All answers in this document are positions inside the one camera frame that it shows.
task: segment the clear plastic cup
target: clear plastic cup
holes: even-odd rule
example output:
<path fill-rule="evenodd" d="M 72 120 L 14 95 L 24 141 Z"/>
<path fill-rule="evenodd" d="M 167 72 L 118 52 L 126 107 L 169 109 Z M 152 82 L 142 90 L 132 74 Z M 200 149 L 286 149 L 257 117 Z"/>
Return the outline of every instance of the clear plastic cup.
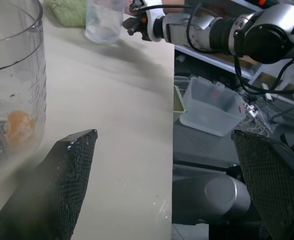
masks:
<path fill-rule="evenodd" d="M 126 4 L 127 0 L 87 0 L 87 38 L 99 44 L 115 43 Z"/>
<path fill-rule="evenodd" d="M 39 147 L 46 120 L 43 9 L 39 0 L 0 0 L 0 175 Z"/>

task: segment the metal shelf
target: metal shelf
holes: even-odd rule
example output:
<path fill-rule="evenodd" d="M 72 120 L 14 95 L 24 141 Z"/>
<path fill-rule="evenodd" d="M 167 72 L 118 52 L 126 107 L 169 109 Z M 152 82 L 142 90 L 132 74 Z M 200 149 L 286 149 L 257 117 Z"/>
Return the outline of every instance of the metal shelf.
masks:
<path fill-rule="evenodd" d="M 225 60 L 222 60 L 216 56 L 213 56 L 210 54 L 199 53 L 199 52 L 196 52 L 196 51 L 189 49 L 187 47 L 184 47 L 184 46 L 175 46 L 175 49 L 184 53 L 184 54 L 190 55 L 196 59 L 202 60 L 206 63 L 209 63 L 211 65 L 214 65 L 216 67 L 219 67 L 219 68 L 224 69 L 230 73 L 235 74 L 234 64 L 227 62 Z M 248 70 L 248 69 L 244 69 L 244 68 L 241 70 L 241 73 L 242 73 L 242 76 L 246 79 L 252 79 L 253 76 L 255 75 L 255 73 L 252 70 Z"/>
<path fill-rule="evenodd" d="M 258 7 L 256 5 L 253 5 L 253 4 L 249 3 L 249 2 L 246 2 L 244 0 L 231 0 L 231 1 L 235 2 L 235 3 L 239 4 L 239 5 L 242 5 L 242 6 L 246 7 L 246 8 L 248 8 L 248 9 L 251 9 L 251 10 L 253 10 L 255 12 L 259 12 L 259 11 L 262 10 L 260 7 Z"/>

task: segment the green towel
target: green towel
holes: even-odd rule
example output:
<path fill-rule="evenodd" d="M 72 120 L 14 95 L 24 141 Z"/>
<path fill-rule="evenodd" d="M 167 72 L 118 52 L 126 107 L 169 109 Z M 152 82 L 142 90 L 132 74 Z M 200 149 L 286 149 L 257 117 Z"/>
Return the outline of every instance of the green towel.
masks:
<path fill-rule="evenodd" d="M 65 27 L 86 25 L 87 0 L 45 0 L 45 5 Z"/>

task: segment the table surface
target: table surface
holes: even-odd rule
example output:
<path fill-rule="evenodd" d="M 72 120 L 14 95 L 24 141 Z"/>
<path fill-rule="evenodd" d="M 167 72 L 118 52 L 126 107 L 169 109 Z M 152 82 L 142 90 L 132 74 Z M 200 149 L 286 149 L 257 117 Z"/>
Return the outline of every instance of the table surface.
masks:
<path fill-rule="evenodd" d="M 174 46 L 123 29 L 98 45 L 45 19 L 43 159 L 69 134 L 98 130 L 74 240 L 171 239 Z M 0 209 L 12 193 L 0 187 Z"/>

